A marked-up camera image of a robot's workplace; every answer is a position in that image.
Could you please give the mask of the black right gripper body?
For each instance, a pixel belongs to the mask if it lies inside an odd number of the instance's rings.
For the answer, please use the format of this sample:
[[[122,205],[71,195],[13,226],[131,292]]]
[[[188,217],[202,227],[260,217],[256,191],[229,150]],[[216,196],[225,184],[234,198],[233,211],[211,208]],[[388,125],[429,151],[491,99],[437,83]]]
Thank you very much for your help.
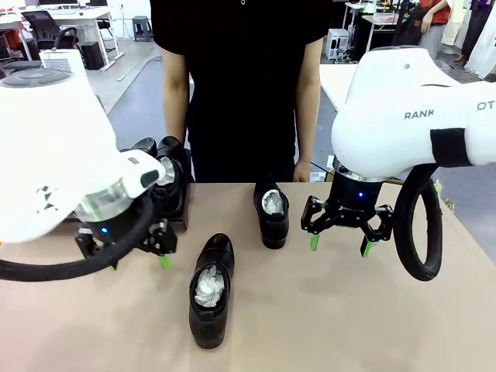
[[[382,182],[357,181],[335,173],[327,200],[327,215],[334,226],[360,228],[375,215]]]

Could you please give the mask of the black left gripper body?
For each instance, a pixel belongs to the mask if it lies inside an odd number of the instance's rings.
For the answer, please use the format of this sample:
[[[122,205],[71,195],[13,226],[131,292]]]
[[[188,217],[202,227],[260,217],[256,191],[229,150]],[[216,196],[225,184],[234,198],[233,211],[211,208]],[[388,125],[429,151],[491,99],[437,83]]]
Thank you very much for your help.
[[[140,201],[114,201],[104,205],[85,201],[79,204],[79,219],[83,227],[90,229],[102,243],[117,243],[130,232],[138,243],[143,237],[142,232],[135,231],[140,213]]]

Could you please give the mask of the black leather strap shoe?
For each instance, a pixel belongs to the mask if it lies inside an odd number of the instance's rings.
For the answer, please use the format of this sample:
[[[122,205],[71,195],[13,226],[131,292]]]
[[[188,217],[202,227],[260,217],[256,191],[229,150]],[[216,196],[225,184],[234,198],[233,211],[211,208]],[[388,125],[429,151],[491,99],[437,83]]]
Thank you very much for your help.
[[[141,150],[151,157],[155,157],[157,155],[157,142],[152,137],[146,137],[135,143],[130,148],[121,149],[120,152],[123,153],[130,150]]]
[[[253,203],[257,211],[262,242],[266,248],[279,250],[289,231],[289,201],[275,183],[256,183]]]
[[[190,158],[182,142],[174,136],[166,136],[159,143],[156,159],[165,175],[152,188],[151,197],[157,214],[169,219],[178,215],[184,206],[191,176]]]
[[[224,233],[211,236],[198,256],[189,284],[189,326],[203,349],[214,349],[224,340],[234,268],[230,238]]]

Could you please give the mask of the person's left forearm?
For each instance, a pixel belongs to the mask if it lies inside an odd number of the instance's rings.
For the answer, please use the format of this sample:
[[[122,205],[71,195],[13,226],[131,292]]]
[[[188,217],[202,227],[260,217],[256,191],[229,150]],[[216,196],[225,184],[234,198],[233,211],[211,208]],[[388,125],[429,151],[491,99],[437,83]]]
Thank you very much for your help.
[[[310,164],[320,104],[320,73],[323,38],[305,47],[296,88],[298,162]]]

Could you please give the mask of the black metal shoe stand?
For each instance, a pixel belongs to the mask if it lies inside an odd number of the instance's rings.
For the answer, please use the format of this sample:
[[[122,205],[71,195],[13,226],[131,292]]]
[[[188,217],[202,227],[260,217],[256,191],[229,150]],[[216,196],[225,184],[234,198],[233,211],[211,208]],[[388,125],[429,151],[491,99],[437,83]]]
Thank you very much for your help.
[[[191,184],[195,182],[192,175],[191,151],[182,149],[175,153],[172,164],[174,182],[167,186],[170,202],[167,219],[176,233],[185,233],[188,229]]]

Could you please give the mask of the person's left hand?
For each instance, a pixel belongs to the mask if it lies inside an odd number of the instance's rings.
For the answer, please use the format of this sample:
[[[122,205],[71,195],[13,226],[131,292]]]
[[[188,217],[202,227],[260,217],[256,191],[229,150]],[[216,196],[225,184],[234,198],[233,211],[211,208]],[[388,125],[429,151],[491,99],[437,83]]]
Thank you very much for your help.
[[[311,165],[310,160],[299,159],[294,166],[293,182],[309,182]]]

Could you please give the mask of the large white table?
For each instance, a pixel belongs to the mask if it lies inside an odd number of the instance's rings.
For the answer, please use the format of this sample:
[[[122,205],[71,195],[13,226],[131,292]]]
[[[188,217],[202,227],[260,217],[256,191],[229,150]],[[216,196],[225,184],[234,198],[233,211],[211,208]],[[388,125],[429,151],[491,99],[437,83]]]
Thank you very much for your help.
[[[320,84],[334,109],[340,112],[349,97],[355,99],[357,89],[353,88],[353,77],[358,64],[320,64]]]

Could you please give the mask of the person in black shirt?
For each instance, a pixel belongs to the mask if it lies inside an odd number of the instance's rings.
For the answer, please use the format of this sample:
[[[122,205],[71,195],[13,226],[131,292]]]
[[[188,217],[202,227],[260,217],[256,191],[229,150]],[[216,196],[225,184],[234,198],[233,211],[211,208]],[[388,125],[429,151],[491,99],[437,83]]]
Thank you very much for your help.
[[[293,181],[298,77],[332,0],[150,0],[150,15],[159,51],[186,60],[196,181]]]

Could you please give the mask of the white air purifier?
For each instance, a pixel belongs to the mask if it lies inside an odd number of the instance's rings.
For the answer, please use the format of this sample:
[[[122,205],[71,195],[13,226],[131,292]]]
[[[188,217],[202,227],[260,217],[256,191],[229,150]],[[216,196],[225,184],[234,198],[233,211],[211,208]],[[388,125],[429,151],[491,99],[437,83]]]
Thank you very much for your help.
[[[39,56],[44,68],[51,68],[71,74],[85,74],[83,59],[77,49],[42,50]]]

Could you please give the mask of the black computer tower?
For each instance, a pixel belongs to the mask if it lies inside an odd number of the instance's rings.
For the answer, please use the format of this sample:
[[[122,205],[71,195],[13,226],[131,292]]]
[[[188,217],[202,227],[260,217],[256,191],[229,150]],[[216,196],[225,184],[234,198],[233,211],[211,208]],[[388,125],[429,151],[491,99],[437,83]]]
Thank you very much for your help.
[[[105,64],[98,42],[82,43],[80,48],[88,70],[95,71],[104,67]]]

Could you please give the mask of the black hanging garment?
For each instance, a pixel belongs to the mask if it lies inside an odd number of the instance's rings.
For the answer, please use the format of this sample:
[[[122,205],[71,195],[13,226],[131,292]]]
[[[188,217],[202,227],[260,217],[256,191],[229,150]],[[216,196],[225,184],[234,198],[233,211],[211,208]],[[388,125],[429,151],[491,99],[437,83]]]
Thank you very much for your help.
[[[422,37],[422,20],[427,8],[414,3],[413,0],[401,0],[398,8],[398,20],[391,41],[392,46],[417,46]]]

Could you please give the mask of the white workbench desk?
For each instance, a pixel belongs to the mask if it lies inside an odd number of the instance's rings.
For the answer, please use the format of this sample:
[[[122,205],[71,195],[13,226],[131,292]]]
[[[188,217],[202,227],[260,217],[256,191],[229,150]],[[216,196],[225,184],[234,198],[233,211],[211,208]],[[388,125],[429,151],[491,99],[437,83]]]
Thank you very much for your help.
[[[392,41],[398,22],[399,0],[347,0],[343,28],[349,33],[346,57],[349,62],[375,47]]]

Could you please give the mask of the black visitor chair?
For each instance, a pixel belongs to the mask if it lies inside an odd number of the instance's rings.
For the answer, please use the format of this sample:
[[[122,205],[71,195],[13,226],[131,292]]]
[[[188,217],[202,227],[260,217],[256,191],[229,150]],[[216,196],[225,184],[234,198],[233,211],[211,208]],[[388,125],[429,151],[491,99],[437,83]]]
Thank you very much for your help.
[[[40,60],[15,61],[4,66],[5,70],[24,71],[29,69],[37,69],[42,67]]]

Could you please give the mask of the person in red top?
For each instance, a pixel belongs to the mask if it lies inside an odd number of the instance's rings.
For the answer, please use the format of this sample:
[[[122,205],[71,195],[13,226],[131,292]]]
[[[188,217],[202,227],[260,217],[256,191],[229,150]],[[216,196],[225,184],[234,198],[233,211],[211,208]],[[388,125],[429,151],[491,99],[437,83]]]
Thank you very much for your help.
[[[435,60],[450,20],[453,0],[419,0],[411,15],[412,45],[417,45]]]

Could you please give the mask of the grey plastic stool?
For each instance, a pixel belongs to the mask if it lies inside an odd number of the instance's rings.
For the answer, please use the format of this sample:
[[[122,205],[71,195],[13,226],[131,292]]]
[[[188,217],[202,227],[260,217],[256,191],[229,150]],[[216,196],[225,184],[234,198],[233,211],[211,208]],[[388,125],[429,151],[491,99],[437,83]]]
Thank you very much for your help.
[[[144,15],[133,17],[133,38],[135,42],[151,42],[153,30],[149,19]]]

